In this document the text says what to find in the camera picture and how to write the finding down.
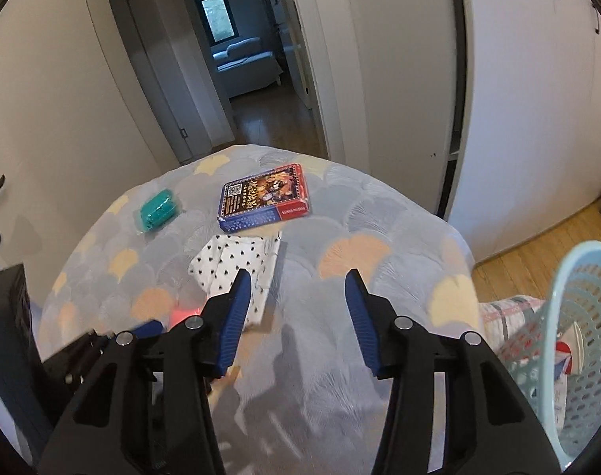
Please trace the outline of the far room sofa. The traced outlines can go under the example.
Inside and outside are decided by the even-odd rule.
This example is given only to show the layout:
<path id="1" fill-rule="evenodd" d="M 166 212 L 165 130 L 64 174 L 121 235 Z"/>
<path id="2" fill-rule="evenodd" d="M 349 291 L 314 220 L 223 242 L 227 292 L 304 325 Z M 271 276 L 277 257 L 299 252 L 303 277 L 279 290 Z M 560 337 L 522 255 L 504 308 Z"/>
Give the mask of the far room sofa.
<path id="1" fill-rule="evenodd" d="M 231 99 L 246 93 L 281 85 L 283 69 L 273 50 L 266 50 L 258 36 L 230 44 L 213 54 L 226 95 Z"/>

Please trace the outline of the pink packet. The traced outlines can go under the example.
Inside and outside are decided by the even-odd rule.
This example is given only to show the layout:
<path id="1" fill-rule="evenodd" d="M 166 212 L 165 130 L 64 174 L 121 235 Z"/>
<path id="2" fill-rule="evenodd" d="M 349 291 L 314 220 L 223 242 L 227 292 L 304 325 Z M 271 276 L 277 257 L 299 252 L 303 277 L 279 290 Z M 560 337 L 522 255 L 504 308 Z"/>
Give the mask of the pink packet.
<path id="1" fill-rule="evenodd" d="M 183 308 L 175 307 L 171 312 L 171 316 L 169 317 L 168 328 L 172 329 L 173 327 L 175 327 L 176 325 L 178 325 L 179 323 L 181 323 L 188 317 L 200 315 L 201 312 L 202 312 L 201 308 L 183 309 Z"/>

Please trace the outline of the white wardrobe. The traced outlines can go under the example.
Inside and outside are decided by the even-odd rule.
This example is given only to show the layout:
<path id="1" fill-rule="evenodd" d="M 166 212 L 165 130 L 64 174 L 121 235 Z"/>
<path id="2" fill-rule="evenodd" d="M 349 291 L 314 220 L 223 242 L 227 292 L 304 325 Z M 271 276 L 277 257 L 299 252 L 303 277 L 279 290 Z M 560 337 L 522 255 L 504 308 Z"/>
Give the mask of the white wardrobe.
<path id="1" fill-rule="evenodd" d="M 465 144 L 450 223 L 476 260 L 601 195 L 601 12 L 593 0 L 465 0 Z"/>

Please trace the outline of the teal packet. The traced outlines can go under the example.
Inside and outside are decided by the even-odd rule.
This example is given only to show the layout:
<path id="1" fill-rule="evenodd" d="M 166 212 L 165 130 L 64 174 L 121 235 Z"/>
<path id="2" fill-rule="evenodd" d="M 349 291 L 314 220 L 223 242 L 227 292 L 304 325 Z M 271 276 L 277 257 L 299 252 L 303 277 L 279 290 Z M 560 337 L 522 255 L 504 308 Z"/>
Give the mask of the teal packet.
<path id="1" fill-rule="evenodd" d="M 144 233 L 158 230 L 179 213 L 179 204 L 171 190 L 162 190 L 139 209 L 139 224 Z"/>

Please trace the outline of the playing card box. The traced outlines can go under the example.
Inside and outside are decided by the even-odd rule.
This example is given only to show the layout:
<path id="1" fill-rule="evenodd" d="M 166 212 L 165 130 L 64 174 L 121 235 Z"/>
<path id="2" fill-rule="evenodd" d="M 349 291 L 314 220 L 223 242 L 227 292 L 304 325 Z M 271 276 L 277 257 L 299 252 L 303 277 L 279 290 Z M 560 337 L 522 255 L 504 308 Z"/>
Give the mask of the playing card box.
<path id="1" fill-rule="evenodd" d="M 291 163 L 225 183 L 218 223 L 225 233 L 235 234 L 307 216 L 309 212 L 302 166 Z"/>

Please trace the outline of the white black-dotted wrapper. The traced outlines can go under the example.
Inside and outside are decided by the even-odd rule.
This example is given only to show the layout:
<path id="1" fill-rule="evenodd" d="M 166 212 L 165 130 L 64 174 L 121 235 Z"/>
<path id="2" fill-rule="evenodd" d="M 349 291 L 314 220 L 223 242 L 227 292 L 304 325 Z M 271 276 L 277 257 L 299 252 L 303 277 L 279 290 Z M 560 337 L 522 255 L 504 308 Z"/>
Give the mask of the white black-dotted wrapper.
<path id="1" fill-rule="evenodd" d="M 280 245 L 280 233 L 268 237 L 217 235 L 192 258 L 188 274 L 207 298 L 211 298 L 228 293 L 237 272 L 246 270 L 251 278 L 251 296 L 243 328 L 259 327 L 273 284 Z"/>

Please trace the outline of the light blue laundry basket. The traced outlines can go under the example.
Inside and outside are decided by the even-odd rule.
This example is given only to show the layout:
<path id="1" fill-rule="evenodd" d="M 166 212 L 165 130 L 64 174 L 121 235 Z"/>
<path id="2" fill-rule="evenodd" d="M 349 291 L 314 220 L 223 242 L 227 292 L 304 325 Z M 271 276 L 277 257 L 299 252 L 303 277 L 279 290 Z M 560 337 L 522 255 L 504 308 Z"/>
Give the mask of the light blue laundry basket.
<path id="1" fill-rule="evenodd" d="M 550 296 L 499 357 L 567 469 L 601 428 L 600 241 L 566 255 Z"/>

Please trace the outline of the far room window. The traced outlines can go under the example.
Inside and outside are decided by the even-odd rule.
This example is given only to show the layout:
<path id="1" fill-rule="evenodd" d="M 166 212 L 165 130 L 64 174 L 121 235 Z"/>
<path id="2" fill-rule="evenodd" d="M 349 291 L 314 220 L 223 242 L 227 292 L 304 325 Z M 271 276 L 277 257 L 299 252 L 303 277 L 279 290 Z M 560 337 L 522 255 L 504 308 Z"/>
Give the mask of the far room window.
<path id="1" fill-rule="evenodd" d="M 211 46 L 239 36 L 233 12 L 228 0 L 195 0 L 202 18 L 207 39 Z"/>

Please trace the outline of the patterned fan-print tablecloth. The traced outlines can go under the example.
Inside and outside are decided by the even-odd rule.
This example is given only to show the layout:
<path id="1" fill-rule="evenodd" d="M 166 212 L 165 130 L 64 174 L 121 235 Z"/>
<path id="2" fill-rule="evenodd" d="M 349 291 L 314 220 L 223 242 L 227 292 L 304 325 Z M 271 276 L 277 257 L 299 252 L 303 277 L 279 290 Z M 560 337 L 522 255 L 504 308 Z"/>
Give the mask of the patterned fan-print tablecloth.
<path id="1" fill-rule="evenodd" d="M 87 330 L 120 331 L 206 293 L 188 274 L 219 233 L 222 186 L 298 163 L 307 216 L 270 224 L 281 248 L 259 327 L 213 385 L 215 430 L 231 474 L 367 474 L 391 385 L 366 368 L 344 298 L 351 269 L 371 293 L 434 333 L 481 330 L 465 240 L 387 184 L 354 168 L 263 146 L 234 146 L 113 201 L 68 258 L 45 300 L 38 347 L 49 356 Z M 144 233 L 139 209 L 171 190 L 179 213 Z"/>

